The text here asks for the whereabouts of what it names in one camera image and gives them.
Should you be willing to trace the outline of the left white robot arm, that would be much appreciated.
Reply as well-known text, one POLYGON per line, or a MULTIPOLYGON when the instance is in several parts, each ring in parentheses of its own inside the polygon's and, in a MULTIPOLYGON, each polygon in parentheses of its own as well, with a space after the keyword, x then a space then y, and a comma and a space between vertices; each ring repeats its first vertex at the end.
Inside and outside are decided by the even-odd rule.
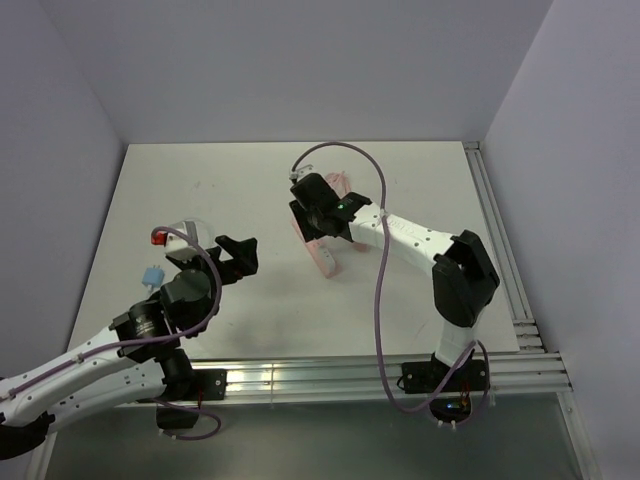
POLYGON ((151 242, 179 270, 170 282, 76 348, 2 379, 2 459, 35 450, 49 434, 85 415, 191 394, 195 375, 181 341, 208 328, 224 286, 256 274, 258 242, 221 235, 205 249, 184 226, 157 227, 151 242))

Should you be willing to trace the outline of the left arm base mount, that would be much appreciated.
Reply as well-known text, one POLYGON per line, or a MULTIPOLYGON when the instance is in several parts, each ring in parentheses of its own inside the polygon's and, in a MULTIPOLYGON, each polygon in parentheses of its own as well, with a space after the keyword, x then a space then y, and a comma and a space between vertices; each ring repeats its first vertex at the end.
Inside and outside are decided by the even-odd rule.
POLYGON ((212 412, 205 410, 207 402, 222 401, 226 396, 228 371, 226 369, 196 369, 186 390, 178 396, 163 395, 155 403, 155 420, 162 432, 177 436, 188 436, 197 422, 208 419, 212 412))

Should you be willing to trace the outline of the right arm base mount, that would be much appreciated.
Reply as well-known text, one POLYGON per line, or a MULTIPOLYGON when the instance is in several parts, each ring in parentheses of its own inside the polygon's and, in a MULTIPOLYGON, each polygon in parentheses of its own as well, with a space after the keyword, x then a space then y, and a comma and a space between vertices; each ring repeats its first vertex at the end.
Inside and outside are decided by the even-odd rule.
MULTIPOLYGON (((401 364, 401 376, 396 386, 407 395, 431 394, 448 374, 449 368, 436 360, 405 362, 401 364)), ((438 396, 429 405, 430 413, 444 423, 459 423, 474 412, 472 394, 482 393, 478 406, 489 397, 490 383, 487 364, 483 360, 468 359, 457 368, 441 392, 450 397, 438 396)))

